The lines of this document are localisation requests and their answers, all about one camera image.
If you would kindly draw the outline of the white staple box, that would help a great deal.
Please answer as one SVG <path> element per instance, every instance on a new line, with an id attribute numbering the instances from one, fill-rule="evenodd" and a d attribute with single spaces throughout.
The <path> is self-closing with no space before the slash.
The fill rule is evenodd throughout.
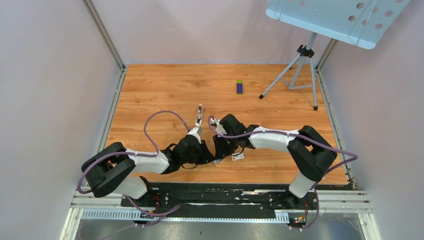
<path id="1" fill-rule="evenodd" d="M 245 157 L 244 157 L 244 154 L 243 153 L 238 153 L 238 154 L 234 154 L 234 155 L 231 155 L 231 159 L 232 159 L 232 161 L 237 161 L 237 160 L 242 160 L 242 159 L 244 159 Z"/>

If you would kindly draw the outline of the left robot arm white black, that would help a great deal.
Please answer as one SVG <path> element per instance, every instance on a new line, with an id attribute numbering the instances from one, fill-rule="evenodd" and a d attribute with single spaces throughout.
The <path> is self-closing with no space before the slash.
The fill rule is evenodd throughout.
<path id="1" fill-rule="evenodd" d="M 90 192 L 96 198 L 111 193 L 129 196 L 140 206 L 149 206 L 153 193 L 147 182 L 134 173 L 170 174 L 184 164 L 204 165 L 215 160 L 206 142 L 187 134 L 178 143 L 172 143 L 158 153 L 135 151 L 125 148 L 121 142 L 114 142 L 82 166 Z"/>

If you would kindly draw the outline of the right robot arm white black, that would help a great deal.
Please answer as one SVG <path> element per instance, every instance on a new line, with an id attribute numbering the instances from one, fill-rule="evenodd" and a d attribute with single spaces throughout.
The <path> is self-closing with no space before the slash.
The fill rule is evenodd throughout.
<path id="1" fill-rule="evenodd" d="M 243 149 L 271 149 L 290 154 L 299 172 L 288 187 L 286 204 L 298 209 L 306 201 L 305 195 L 322 180 L 338 154 L 311 126 L 299 130 L 275 130 L 251 124 L 245 127 L 234 115 L 222 119 L 209 116 L 210 129 L 230 145 Z"/>

